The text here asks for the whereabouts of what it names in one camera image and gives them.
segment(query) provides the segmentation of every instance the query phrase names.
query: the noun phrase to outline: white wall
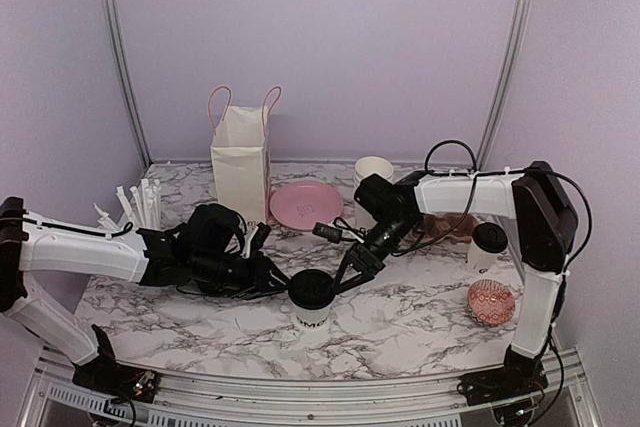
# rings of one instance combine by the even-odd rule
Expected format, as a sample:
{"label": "white wall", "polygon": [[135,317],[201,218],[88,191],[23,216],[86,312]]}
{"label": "white wall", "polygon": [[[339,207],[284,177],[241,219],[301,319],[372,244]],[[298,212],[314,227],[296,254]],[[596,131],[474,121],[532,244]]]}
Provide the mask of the white wall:
{"label": "white wall", "polygon": [[[101,0],[0,0],[0,202],[96,225],[139,179]],[[83,276],[43,277],[75,308]],[[0,316],[0,426],[13,426],[40,344]]]}
{"label": "white wall", "polygon": [[[156,159],[207,159],[207,99],[284,88],[275,158],[424,158],[477,146],[515,0],[118,0],[136,97]],[[222,111],[220,98],[216,114]],[[458,155],[451,149],[445,155]]]}
{"label": "white wall", "polygon": [[533,0],[491,166],[546,159],[589,197],[559,328],[605,426],[640,424],[639,146],[640,0]]}

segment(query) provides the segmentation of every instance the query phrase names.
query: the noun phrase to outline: red rope handle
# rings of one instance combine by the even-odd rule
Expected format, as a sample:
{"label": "red rope handle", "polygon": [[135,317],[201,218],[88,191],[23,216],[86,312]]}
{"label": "red rope handle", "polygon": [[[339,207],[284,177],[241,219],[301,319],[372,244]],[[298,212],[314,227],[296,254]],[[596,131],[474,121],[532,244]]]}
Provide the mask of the red rope handle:
{"label": "red rope handle", "polygon": [[218,91],[220,90],[226,90],[227,92],[229,92],[229,101],[227,102],[227,106],[224,108],[224,112],[222,114],[222,119],[220,120],[220,122],[222,122],[224,120],[224,116],[227,115],[227,109],[229,108],[229,106],[231,105],[231,89],[229,87],[227,87],[226,85],[221,85],[220,87],[217,87],[216,89],[214,89],[213,92],[211,92],[211,95],[209,96],[209,102],[207,104],[208,109],[209,109],[209,120],[211,121],[211,125],[213,126],[213,133],[216,133],[216,123],[213,121],[213,115],[211,114],[211,101],[213,100],[213,96],[216,95],[218,93]]}
{"label": "red rope handle", "polygon": [[278,90],[278,96],[276,97],[276,100],[273,101],[273,104],[271,104],[271,107],[269,107],[269,110],[267,110],[267,120],[269,120],[269,116],[271,115],[271,111],[273,110],[273,108],[276,106],[276,104],[280,100],[280,96],[282,96],[282,87],[280,87],[279,85],[276,85],[273,89],[271,89],[269,92],[267,92],[267,95],[264,96],[264,102],[262,102],[262,129],[265,132],[267,130],[267,124],[266,124],[266,122],[264,120],[264,109],[267,107],[267,100],[269,99],[269,96],[271,95],[271,92],[273,92],[276,89]]}

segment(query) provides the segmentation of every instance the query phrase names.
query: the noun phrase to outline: marble table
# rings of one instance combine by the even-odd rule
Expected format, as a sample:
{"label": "marble table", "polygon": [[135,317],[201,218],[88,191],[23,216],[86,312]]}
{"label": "marble table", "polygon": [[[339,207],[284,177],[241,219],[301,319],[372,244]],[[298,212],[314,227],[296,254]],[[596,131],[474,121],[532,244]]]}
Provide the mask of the marble table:
{"label": "marble table", "polygon": [[[411,171],[399,167],[399,175]],[[208,164],[153,165],[162,182],[162,223],[186,221],[212,202]],[[345,198],[353,216],[352,166],[273,163],[274,188],[319,179]],[[346,246],[275,222],[264,251],[287,274],[305,268],[335,272]],[[183,295],[93,277],[76,315],[103,327],[117,357],[155,368],[254,379],[388,379],[457,372],[502,362],[516,321],[478,326],[467,313],[467,290],[477,280],[463,269],[466,244],[441,243],[426,252],[389,258],[374,281],[338,296],[330,321],[308,330],[293,321],[286,294],[252,301]],[[487,278],[508,285],[516,303],[522,282],[509,254]]]}

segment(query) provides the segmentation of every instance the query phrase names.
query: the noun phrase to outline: red and white patterned object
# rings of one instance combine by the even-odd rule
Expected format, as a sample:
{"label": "red and white patterned object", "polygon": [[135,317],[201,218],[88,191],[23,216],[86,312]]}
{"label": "red and white patterned object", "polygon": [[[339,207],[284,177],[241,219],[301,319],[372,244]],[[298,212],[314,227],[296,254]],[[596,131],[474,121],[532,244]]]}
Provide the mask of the red and white patterned object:
{"label": "red and white patterned object", "polygon": [[474,283],[469,287],[467,300],[473,319],[488,327],[509,322],[516,311],[513,294],[496,280],[483,279]]}

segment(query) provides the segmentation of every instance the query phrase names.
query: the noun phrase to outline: white paper bag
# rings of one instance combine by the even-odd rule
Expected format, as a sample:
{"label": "white paper bag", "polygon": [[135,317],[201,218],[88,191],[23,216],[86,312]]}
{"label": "white paper bag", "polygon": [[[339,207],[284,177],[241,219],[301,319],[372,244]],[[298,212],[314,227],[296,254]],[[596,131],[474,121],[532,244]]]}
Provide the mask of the white paper bag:
{"label": "white paper bag", "polygon": [[[220,124],[216,126],[211,115],[211,100],[220,90],[229,93],[229,101]],[[276,90],[278,96],[267,108],[269,95]],[[238,211],[249,227],[266,222],[269,216],[271,169],[268,119],[281,94],[280,87],[271,89],[261,108],[231,105],[231,90],[225,86],[215,89],[209,97],[209,118],[214,130],[211,163],[217,200],[225,207]]]}

